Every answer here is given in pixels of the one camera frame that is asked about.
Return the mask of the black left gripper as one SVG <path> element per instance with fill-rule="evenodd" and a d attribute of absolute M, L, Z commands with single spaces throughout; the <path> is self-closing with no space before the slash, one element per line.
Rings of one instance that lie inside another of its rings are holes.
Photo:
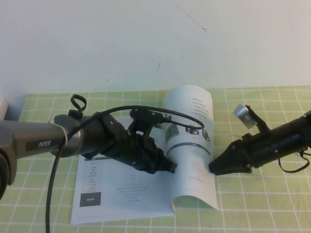
<path fill-rule="evenodd" d="M 139 134 L 116 140 L 103 151 L 103 155 L 150 174 L 160 171 L 174 174 L 177 167 L 177 164 L 170 161 L 163 150 L 156 146 L 153 138 Z"/>

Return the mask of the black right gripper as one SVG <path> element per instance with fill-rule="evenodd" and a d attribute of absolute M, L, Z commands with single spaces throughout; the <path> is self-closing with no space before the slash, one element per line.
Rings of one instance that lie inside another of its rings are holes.
<path fill-rule="evenodd" d="M 227 149 L 209 163 L 211 173 L 216 176 L 233 173 L 252 173 L 252 168 L 259 168 L 275 160 L 275 140 L 271 133 L 250 133 L 229 144 Z"/>

